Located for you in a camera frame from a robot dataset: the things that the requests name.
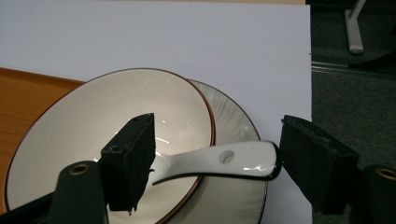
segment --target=white plate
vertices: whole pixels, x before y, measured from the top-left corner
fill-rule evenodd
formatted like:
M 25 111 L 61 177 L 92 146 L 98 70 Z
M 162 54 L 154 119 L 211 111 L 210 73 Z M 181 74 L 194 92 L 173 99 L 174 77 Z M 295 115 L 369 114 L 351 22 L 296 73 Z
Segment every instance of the white plate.
M 154 113 L 157 151 L 175 154 L 209 147 L 214 119 L 205 97 L 187 79 L 161 70 L 131 69 L 77 88 L 32 126 L 7 177 L 7 205 L 14 209 L 55 190 L 58 174 L 76 161 L 96 161 L 100 150 L 129 120 Z M 148 186 L 138 212 L 110 212 L 110 223 L 154 223 L 176 211 L 197 178 Z
M 242 108 L 223 92 L 191 81 L 204 94 L 215 116 L 216 145 L 260 140 Z M 204 177 L 202 183 L 168 223 L 260 223 L 267 182 Z

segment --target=spoon hole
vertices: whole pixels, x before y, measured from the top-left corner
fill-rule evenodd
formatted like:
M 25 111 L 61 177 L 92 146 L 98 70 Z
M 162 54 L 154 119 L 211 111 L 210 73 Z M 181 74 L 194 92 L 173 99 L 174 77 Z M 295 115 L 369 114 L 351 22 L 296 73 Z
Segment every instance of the spoon hole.
M 219 162 L 222 164 L 230 163 L 233 160 L 234 153 L 231 150 L 222 152 L 219 155 Z

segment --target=spoon handle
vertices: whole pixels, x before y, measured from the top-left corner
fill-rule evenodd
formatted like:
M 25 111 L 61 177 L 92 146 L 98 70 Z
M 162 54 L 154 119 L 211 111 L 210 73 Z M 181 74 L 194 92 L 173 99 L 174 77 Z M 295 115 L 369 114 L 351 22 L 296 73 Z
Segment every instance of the spoon handle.
M 281 163 L 275 144 L 266 141 L 238 142 L 208 147 L 172 156 L 165 160 L 167 169 L 153 185 L 163 181 L 194 175 L 214 175 L 259 180 L 274 179 Z

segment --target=gray floor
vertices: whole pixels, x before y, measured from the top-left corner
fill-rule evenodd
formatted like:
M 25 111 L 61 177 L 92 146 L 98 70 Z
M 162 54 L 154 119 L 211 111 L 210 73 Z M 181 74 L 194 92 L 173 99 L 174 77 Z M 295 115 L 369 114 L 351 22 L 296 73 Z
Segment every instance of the gray floor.
M 359 23 L 364 53 L 347 50 L 344 9 L 353 1 L 313 4 L 311 16 L 313 62 L 336 64 L 339 69 L 313 69 L 313 122 L 361 155 L 359 167 L 382 164 L 396 168 L 396 70 L 347 69 L 396 50 L 396 2 L 369 2 Z M 347 224 L 343 216 L 314 213 L 315 224 Z

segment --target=white paper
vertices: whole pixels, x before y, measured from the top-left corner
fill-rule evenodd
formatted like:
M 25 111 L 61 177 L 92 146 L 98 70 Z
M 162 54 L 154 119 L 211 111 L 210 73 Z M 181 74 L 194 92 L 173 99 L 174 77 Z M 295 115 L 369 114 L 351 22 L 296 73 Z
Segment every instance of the white paper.
M 209 84 L 279 143 L 284 115 L 311 120 L 309 6 L 0 1 L 0 66 L 90 80 L 154 67 Z M 289 175 L 270 183 L 266 224 L 311 223 Z

